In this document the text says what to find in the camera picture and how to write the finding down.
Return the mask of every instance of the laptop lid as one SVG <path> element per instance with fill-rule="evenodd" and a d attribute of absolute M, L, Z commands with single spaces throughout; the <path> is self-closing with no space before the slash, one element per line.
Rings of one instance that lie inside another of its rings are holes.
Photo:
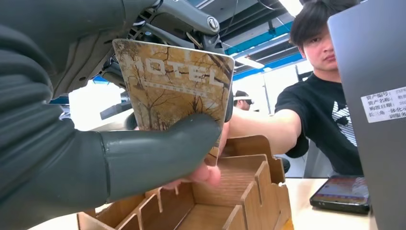
<path fill-rule="evenodd" d="M 405 0 L 368 0 L 328 21 L 380 230 L 406 229 Z"/>

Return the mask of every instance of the man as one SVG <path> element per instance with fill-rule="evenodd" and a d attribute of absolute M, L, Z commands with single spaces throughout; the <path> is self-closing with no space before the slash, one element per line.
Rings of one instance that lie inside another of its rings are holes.
<path fill-rule="evenodd" d="M 273 117 L 235 109 L 227 127 L 230 135 L 264 135 L 273 154 L 293 158 L 307 152 L 308 137 L 337 174 L 363 175 L 327 27 L 331 15 L 357 4 L 356 0 L 314 0 L 304 5 L 292 24 L 291 42 L 313 65 L 314 73 L 279 95 Z"/>
<path fill-rule="evenodd" d="M 234 96 L 234 107 L 248 111 L 252 104 L 254 104 L 254 102 L 246 92 L 240 90 L 236 92 Z"/>

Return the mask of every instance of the table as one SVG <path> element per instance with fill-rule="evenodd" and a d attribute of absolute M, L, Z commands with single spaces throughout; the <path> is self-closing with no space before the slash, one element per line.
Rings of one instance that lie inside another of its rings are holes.
<path fill-rule="evenodd" d="M 286 179 L 295 230 L 377 230 L 374 218 L 313 208 L 310 197 L 327 179 Z"/>

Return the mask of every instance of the ceiling light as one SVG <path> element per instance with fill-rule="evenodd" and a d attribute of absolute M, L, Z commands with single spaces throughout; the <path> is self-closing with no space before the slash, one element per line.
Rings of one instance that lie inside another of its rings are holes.
<path fill-rule="evenodd" d="M 262 69 L 262 68 L 265 67 L 263 64 L 261 64 L 259 62 L 256 62 L 256 61 L 253 61 L 251 59 L 248 59 L 246 57 L 239 57 L 239 58 L 236 59 L 236 61 L 241 63 L 241 64 L 254 67 L 256 69 Z"/>
<path fill-rule="evenodd" d="M 279 0 L 281 4 L 293 17 L 296 17 L 303 9 L 303 5 L 299 0 Z"/>

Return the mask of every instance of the white sticker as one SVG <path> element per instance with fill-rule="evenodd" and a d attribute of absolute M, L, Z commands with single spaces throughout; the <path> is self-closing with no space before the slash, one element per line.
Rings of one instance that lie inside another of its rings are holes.
<path fill-rule="evenodd" d="M 369 123 L 406 117 L 406 87 L 361 97 Z"/>

